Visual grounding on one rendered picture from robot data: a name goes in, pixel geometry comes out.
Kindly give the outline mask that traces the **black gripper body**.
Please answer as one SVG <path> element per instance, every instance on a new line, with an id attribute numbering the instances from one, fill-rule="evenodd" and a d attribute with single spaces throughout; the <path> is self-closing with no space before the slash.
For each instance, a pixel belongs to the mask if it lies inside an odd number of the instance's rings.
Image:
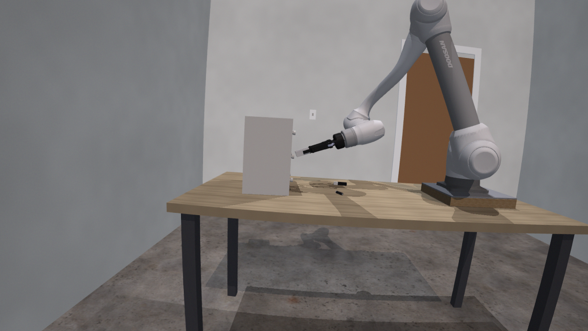
<path id="1" fill-rule="evenodd" d="M 345 148 L 344 137 L 342 136 L 341 133 L 334 134 L 333 140 L 329 141 L 329 142 L 334 143 L 334 145 L 336 146 L 337 149 Z M 327 143 L 329 143 L 329 142 L 327 142 Z"/>

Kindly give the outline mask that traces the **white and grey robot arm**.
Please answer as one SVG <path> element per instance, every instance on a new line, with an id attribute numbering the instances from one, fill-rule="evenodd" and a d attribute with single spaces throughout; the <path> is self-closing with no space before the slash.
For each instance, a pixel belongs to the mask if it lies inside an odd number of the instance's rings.
<path id="1" fill-rule="evenodd" d="M 489 190 L 480 186 L 480 180 L 498 171 L 501 152 L 489 128 L 479 122 L 451 30 L 446 0 L 415 0 L 410 9 L 409 34 L 397 64 L 361 106 L 346 116 L 341 134 L 345 148 L 383 137 L 384 124 L 370 121 L 370 110 L 405 77 L 427 48 L 454 129 L 449 137 L 445 181 L 436 184 L 454 192 L 487 194 Z"/>

